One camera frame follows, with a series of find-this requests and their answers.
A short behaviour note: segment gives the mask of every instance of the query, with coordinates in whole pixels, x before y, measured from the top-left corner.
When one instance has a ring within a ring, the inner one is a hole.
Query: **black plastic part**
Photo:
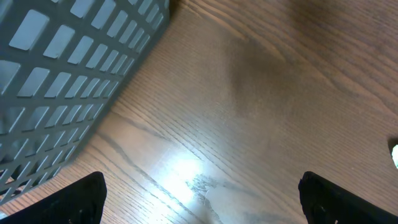
[[[106,198],[101,172],[94,172],[47,198],[0,220],[8,223],[100,223]]]
[[[313,172],[304,173],[298,189],[309,224],[398,223],[395,215]]]

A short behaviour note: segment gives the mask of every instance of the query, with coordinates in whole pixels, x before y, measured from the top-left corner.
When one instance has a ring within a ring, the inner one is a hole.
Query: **mesh basket wall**
[[[0,0],[0,204],[83,149],[169,21],[166,0]]]

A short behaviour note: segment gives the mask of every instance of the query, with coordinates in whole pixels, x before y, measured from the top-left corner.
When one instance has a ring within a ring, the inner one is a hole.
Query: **wooden table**
[[[184,0],[79,158],[103,223],[306,223],[312,170],[398,215],[398,2]]]

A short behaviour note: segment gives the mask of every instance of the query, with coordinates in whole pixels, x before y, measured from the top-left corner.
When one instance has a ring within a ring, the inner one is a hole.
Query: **black object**
[[[304,173],[298,189],[309,224],[398,223],[395,215],[313,172]]]
[[[0,220],[6,223],[100,223],[106,198],[104,175],[94,172],[47,198]]]

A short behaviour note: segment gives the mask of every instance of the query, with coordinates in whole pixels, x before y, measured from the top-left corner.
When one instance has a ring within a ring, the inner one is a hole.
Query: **gray plastic basket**
[[[168,7],[0,0],[0,205],[76,158],[164,33]]]

